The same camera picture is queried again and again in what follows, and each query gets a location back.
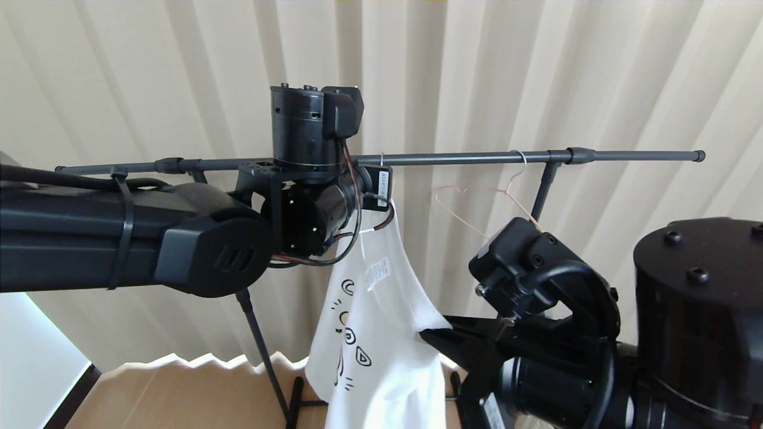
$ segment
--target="white t-shirt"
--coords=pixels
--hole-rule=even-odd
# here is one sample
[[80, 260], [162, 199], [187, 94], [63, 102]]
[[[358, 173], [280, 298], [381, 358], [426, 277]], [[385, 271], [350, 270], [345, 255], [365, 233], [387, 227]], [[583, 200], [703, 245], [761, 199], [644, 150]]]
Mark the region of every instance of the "white t-shirt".
[[[362, 229], [386, 216], [364, 211]], [[349, 238], [342, 239], [337, 251], [348, 244]], [[305, 369], [318, 397], [329, 403], [326, 427], [444, 428], [439, 354], [417, 339], [428, 328], [450, 324], [421, 288], [397, 219], [362, 234], [333, 267]]]

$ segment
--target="screw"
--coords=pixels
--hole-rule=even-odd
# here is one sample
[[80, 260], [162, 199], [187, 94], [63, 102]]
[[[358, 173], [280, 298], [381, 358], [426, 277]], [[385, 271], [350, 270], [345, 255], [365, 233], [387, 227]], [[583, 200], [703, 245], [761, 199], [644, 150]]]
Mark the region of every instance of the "screw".
[[763, 224], [757, 224], [752, 227], [752, 236], [763, 238]]
[[689, 279], [692, 283], [700, 285], [705, 283], [710, 278], [710, 273], [708, 273], [704, 268], [696, 267], [686, 272], [686, 278]]
[[665, 242], [667, 244], [679, 244], [681, 242], [681, 233], [678, 231], [668, 231], [665, 234]]

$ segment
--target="curtain fold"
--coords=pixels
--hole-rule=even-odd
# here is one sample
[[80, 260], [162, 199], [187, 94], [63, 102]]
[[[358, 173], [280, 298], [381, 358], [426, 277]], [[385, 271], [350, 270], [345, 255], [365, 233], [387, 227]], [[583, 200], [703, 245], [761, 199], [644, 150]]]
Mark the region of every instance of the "curtain fold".
[[[761, 17], [763, 2], [0, 0], [0, 142], [45, 169], [268, 157], [269, 87], [289, 82], [360, 87], [355, 154], [705, 150], [703, 163], [562, 166], [540, 219], [618, 287], [621, 339], [634, 341], [641, 236], [680, 218], [763, 217]], [[408, 257], [443, 313], [494, 314], [467, 270], [485, 240], [433, 190], [505, 186], [519, 168], [395, 170]], [[528, 207], [541, 172], [531, 164], [512, 185]], [[521, 215], [497, 193], [441, 199], [488, 235]], [[271, 352], [307, 354], [329, 274], [270, 270], [250, 287]], [[232, 297], [31, 296], [104, 371], [168, 353], [260, 361]]]

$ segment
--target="tan floor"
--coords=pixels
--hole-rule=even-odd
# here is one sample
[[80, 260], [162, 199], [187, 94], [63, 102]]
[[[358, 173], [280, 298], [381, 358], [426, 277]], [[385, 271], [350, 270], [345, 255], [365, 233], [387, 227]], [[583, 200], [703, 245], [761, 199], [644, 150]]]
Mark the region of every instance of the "tan floor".
[[[287, 360], [274, 356], [278, 380], [288, 401], [296, 376]], [[66, 426], [67, 429], [189, 429], [284, 427], [278, 402], [263, 370], [243, 362], [231, 369], [217, 361], [190, 367], [180, 361], [161, 365], [127, 364], [105, 373]], [[443, 367], [444, 376], [452, 372]], [[450, 383], [447, 394], [451, 394]], [[303, 400], [317, 399], [305, 385]], [[298, 429], [322, 429], [326, 407], [300, 410]], [[456, 404], [446, 406], [448, 429], [461, 427]]]

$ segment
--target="clothing rack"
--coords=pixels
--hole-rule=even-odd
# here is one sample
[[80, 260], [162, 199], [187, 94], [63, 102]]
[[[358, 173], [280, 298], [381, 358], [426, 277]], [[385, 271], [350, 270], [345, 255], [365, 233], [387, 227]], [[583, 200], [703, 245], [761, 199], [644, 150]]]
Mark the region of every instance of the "clothing rack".
[[[531, 215], [536, 220], [540, 218], [543, 206], [549, 196], [551, 184], [554, 182], [556, 171], [562, 164], [578, 165], [594, 161], [693, 161], [700, 163], [705, 159], [702, 150], [602, 150], [596, 151], [583, 147], [569, 147], [565, 150], [535, 150], [522, 152], [513, 150], [509, 152], [476, 152], [476, 153], [406, 153], [406, 154], [380, 154], [361, 155], [354, 157], [359, 163], [380, 164], [388, 166], [452, 166], [468, 164], [512, 164], [512, 163], [545, 163], [543, 175], [540, 179], [538, 192], [533, 203]], [[267, 159], [226, 159], [226, 160], [185, 160], [183, 158], [165, 158], [153, 163], [128, 163], [128, 164], [105, 164], [97, 166], [59, 166], [56, 171], [78, 175], [109, 174], [112, 169], [118, 169], [125, 173], [168, 173], [189, 174], [196, 182], [206, 183], [205, 171], [238, 170], [241, 163], [257, 163]], [[302, 390], [304, 380], [297, 377], [291, 391], [289, 403], [281, 389], [281, 384], [270, 361], [270, 353], [259, 329], [259, 323], [254, 313], [250, 300], [249, 291], [244, 289], [236, 294], [241, 308], [246, 315], [246, 321], [250, 326], [252, 335], [257, 344], [257, 350], [262, 357], [266, 372], [275, 391], [287, 429], [296, 429], [299, 410], [301, 407], [314, 407], [327, 405], [323, 401], [303, 401]], [[472, 429], [476, 422], [470, 421], [470, 413], [464, 412], [464, 404], [459, 397], [461, 390], [461, 377], [454, 371], [450, 382], [453, 386], [453, 396], [446, 400], [456, 401], [459, 410], [459, 420], [463, 428]]]

